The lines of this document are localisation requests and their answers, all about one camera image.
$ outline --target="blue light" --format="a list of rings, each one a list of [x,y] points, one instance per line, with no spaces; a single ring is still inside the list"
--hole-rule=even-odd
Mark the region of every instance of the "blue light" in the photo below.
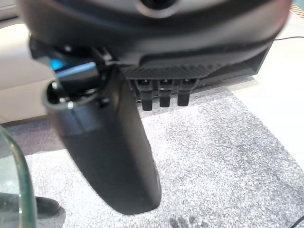
[[[51,60],[51,67],[54,71],[61,69],[65,64],[58,60],[58,59],[52,59]]]

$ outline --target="black controller handle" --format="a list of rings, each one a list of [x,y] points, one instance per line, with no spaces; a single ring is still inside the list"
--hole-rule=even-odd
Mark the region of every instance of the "black controller handle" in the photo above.
[[[116,211],[157,208],[161,185],[136,102],[116,67],[101,92],[59,101],[51,84],[43,102],[49,119],[94,190]]]

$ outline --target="carpet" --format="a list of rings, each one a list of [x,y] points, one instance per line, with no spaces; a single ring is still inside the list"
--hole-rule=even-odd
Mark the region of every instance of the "carpet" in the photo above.
[[[231,92],[217,87],[193,94],[188,107],[178,107],[176,98],[171,103],[140,111],[162,201],[136,216],[121,215],[98,197],[48,122],[8,128],[25,151],[26,145],[35,150],[26,156],[35,194],[62,206],[38,227],[289,228],[303,215],[303,171]],[[58,150],[46,152],[53,147]]]

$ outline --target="black device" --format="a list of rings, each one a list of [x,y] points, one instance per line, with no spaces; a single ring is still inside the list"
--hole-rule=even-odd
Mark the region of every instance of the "black device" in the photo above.
[[[161,186],[137,108],[187,106],[191,91],[263,59],[291,0],[18,0],[43,96],[79,169],[115,210],[153,210]]]

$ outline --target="black cable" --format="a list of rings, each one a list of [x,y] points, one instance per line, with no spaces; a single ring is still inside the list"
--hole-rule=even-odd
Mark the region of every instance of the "black cable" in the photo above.
[[[285,39],[294,39],[294,38],[304,38],[304,37],[286,37],[286,38],[281,38],[281,39],[275,39],[275,41],[285,40]]]
[[[300,217],[290,228],[295,228],[297,225],[300,224],[304,220],[304,216]]]

